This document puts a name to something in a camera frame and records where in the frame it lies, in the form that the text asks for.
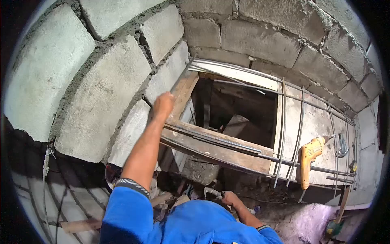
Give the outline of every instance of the opening in wall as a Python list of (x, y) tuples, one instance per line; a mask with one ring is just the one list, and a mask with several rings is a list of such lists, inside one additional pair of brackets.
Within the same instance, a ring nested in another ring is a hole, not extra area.
[(196, 126), (273, 148), (277, 94), (221, 81), (232, 80), (199, 72), (191, 95)]

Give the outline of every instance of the worker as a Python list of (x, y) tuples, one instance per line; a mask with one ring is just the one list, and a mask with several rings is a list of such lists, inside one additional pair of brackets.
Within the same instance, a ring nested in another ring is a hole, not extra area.
[(174, 102), (169, 92), (157, 97), (153, 119), (134, 145), (111, 193), (100, 243), (282, 243), (233, 192), (224, 192), (222, 202), (236, 210), (240, 222), (215, 202), (192, 200), (173, 207), (161, 222), (153, 224), (150, 183), (161, 132)]

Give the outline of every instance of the striped cuff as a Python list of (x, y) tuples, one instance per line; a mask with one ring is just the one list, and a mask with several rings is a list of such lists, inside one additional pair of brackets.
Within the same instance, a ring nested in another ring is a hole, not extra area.
[(121, 178), (115, 184), (115, 187), (118, 187), (118, 186), (124, 186), (124, 187), (130, 188), (130, 189), (133, 189), (135, 191), (138, 191), (139, 193), (141, 193), (142, 195), (144, 195), (145, 197), (150, 199), (149, 192), (145, 188), (143, 188), (140, 184), (138, 184), (137, 182), (135, 182), (132, 179)]
[(267, 227), (270, 227), (270, 226), (269, 225), (263, 225), (263, 226), (260, 226), (260, 227), (256, 228), (256, 230), (257, 231), (261, 231), (262, 229), (267, 228)]

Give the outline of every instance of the fist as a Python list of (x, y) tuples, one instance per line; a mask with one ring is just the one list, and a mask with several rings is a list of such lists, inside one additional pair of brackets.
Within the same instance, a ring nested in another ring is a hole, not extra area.
[(172, 112), (175, 104), (175, 96), (169, 91), (159, 95), (153, 105), (154, 119), (165, 122)]
[(242, 203), (237, 195), (232, 191), (223, 191), (222, 196), (222, 202), (228, 206), (237, 206)]

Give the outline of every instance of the yellow drill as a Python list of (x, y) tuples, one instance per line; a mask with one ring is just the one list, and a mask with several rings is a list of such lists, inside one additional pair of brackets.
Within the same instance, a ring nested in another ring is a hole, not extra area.
[(303, 190), (302, 196), (299, 202), (302, 201), (305, 195), (306, 189), (309, 187), (309, 172), (311, 169), (311, 163), (315, 162), (316, 158), (322, 154), (325, 143), (333, 138), (334, 135), (316, 137), (309, 143), (303, 145), (300, 150), (301, 159), (301, 187)]

